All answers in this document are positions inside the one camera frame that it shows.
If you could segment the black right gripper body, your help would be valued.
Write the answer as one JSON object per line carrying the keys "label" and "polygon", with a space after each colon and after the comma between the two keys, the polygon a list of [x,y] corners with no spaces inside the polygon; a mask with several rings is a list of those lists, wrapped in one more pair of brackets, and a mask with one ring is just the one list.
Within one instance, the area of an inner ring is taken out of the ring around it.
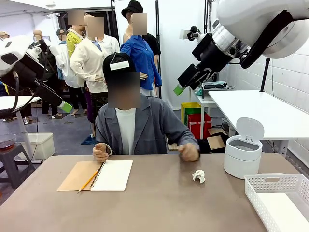
{"label": "black right gripper body", "polygon": [[210,69],[214,72],[220,72],[228,64],[228,55],[216,46],[211,33],[205,34],[192,54],[199,61],[199,64],[197,64],[199,71]]}

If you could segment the yellow pencil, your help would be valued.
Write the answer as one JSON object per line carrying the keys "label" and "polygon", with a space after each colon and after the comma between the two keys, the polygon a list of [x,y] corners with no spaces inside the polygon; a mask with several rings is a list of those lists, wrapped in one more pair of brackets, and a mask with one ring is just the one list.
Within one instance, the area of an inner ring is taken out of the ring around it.
{"label": "yellow pencil", "polygon": [[92,174],[92,176],[81,186],[81,188],[78,190],[78,193],[80,193],[91,181],[94,179],[94,177],[97,175],[98,169]]}

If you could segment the white paper ball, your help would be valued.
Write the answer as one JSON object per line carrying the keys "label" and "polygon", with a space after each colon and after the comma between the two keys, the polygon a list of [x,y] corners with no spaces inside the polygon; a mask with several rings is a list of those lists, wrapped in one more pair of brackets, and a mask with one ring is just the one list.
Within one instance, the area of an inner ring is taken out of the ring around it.
{"label": "white paper ball", "polygon": [[193,178],[193,181],[196,181],[198,179],[201,184],[203,184],[206,181],[205,173],[203,170],[196,170],[192,174],[192,178]]}

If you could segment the person's right forearm grey sleeve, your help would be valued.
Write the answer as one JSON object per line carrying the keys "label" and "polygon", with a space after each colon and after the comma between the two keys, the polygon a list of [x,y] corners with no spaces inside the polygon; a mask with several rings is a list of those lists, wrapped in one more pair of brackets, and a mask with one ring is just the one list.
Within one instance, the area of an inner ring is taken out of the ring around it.
{"label": "person's right forearm grey sleeve", "polygon": [[112,137],[105,126],[99,124],[96,125],[96,141],[98,143],[113,145]]}

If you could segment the person's right hand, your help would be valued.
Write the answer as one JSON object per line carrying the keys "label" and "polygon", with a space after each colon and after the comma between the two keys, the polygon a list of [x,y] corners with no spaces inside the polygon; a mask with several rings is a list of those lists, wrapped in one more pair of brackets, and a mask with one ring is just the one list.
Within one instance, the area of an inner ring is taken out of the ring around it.
{"label": "person's right hand", "polygon": [[103,163],[112,154],[112,150],[105,143],[97,143],[93,148],[92,154],[96,161],[98,161],[99,163]]}

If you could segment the bald mannequin dark jacket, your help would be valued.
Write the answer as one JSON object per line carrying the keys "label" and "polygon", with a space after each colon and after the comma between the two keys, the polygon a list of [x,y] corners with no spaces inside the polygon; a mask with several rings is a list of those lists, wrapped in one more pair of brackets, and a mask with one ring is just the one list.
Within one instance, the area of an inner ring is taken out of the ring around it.
{"label": "bald mannequin dark jacket", "polygon": [[[55,56],[49,51],[48,53],[42,52],[39,54],[39,63],[46,65],[47,71],[44,76],[44,83],[49,86],[56,94],[59,93],[59,79],[56,74],[57,66]],[[49,113],[49,103],[43,101],[42,103],[42,113],[51,116],[51,119],[60,117],[62,114],[58,113],[58,108],[51,105],[51,114]]]}

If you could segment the red and yellow crates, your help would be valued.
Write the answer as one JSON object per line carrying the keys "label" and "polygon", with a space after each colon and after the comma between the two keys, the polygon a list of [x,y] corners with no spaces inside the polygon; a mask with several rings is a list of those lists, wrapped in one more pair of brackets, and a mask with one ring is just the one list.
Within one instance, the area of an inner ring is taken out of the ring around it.
{"label": "red and yellow crates", "polygon": [[188,116],[188,128],[196,139],[207,139],[210,136],[208,129],[212,128],[212,119],[208,114],[204,114],[201,121],[201,114],[191,114]]}

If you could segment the white storage crate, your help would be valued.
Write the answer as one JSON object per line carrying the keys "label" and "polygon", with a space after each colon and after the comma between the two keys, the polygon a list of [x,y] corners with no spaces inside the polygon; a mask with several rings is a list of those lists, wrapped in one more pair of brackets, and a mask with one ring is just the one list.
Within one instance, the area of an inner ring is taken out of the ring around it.
{"label": "white storage crate", "polygon": [[32,153],[28,152],[24,141],[19,141],[19,143],[22,144],[28,156],[30,158],[33,157],[32,160],[44,160],[55,154],[53,133],[28,133],[28,138],[30,141],[31,150],[34,152],[34,156],[32,156]]}

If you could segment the mannequin in cream cardigan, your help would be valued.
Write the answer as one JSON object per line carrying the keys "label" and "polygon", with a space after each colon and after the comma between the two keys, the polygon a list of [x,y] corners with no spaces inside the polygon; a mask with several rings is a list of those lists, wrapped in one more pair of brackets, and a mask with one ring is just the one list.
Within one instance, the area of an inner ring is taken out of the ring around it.
{"label": "mannequin in cream cardigan", "polygon": [[80,81],[85,81],[92,108],[92,136],[96,136],[95,119],[102,106],[108,103],[108,87],[103,74],[103,61],[120,51],[118,40],[104,34],[104,23],[98,17],[84,16],[86,38],[75,48],[70,67]]}

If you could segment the black lamp stand pole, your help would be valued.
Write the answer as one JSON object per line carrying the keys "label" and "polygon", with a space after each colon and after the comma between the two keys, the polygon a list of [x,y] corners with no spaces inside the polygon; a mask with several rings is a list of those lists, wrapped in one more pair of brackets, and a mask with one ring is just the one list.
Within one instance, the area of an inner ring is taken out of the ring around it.
{"label": "black lamp stand pole", "polygon": [[266,58],[266,63],[265,63],[265,68],[264,68],[264,73],[263,73],[263,78],[262,78],[262,83],[259,92],[264,92],[264,87],[267,79],[267,72],[268,72],[268,67],[271,59]]}

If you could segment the glass bowl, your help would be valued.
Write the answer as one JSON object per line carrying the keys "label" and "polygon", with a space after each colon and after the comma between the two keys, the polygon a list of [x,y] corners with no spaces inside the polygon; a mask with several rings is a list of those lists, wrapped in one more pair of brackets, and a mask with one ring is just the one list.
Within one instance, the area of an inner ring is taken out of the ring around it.
{"label": "glass bowl", "polygon": [[6,149],[13,146],[16,143],[15,134],[3,134],[0,135],[0,149]]}

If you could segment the person in grey jacket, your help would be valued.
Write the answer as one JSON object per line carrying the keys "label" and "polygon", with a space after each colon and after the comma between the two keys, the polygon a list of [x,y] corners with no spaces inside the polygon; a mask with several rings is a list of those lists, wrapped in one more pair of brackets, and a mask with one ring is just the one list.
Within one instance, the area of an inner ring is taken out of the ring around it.
{"label": "person in grey jacket", "polygon": [[112,137],[112,154],[166,154],[167,138],[177,140],[189,129],[162,99],[140,92],[140,74],[127,72],[108,82],[108,103],[100,108],[95,125]]}

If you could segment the brown cardboard box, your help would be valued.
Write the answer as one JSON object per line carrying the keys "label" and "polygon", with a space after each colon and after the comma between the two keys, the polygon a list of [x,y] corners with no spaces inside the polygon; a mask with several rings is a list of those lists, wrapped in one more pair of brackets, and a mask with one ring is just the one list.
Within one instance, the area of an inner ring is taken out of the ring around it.
{"label": "brown cardboard box", "polygon": [[225,148],[226,141],[228,136],[223,129],[211,128],[208,129],[209,137],[207,138],[211,150],[217,148]]}

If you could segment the grey plastic stool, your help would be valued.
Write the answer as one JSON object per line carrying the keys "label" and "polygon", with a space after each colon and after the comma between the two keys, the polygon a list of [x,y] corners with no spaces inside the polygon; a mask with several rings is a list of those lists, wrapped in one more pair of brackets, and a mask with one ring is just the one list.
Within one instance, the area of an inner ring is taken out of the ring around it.
{"label": "grey plastic stool", "polygon": [[[15,161],[15,157],[23,153],[25,161]],[[31,159],[21,143],[0,149],[0,174],[6,172],[7,177],[0,177],[0,183],[10,183],[13,189],[17,189],[28,177],[28,174],[35,171]]]}

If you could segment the white trash bin with lid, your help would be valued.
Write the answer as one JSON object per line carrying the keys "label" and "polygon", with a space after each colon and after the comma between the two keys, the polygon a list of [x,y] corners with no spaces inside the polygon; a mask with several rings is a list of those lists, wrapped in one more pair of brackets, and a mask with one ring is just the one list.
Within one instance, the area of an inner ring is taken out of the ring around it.
{"label": "white trash bin with lid", "polygon": [[264,137],[263,125],[248,117],[237,120],[238,135],[226,141],[224,170],[233,177],[244,179],[245,175],[256,175],[259,171]]}

